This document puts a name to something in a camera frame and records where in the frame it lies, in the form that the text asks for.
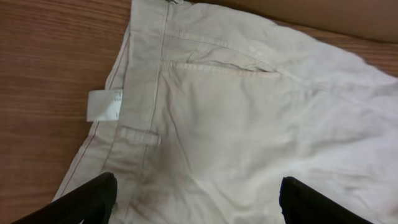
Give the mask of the beige khaki shorts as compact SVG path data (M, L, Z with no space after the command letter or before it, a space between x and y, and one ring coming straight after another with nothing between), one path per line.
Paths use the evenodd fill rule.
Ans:
M57 197L102 172L111 223L283 223L285 176L397 222L397 79L254 14L133 0Z

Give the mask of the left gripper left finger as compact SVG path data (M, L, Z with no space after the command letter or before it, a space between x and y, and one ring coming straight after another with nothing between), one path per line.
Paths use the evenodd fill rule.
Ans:
M12 224L108 224L118 182L105 172Z

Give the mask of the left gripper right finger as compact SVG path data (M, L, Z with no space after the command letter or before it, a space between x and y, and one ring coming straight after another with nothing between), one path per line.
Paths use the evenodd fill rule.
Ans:
M294 177L284 177L279 205L286 224L371 224Z

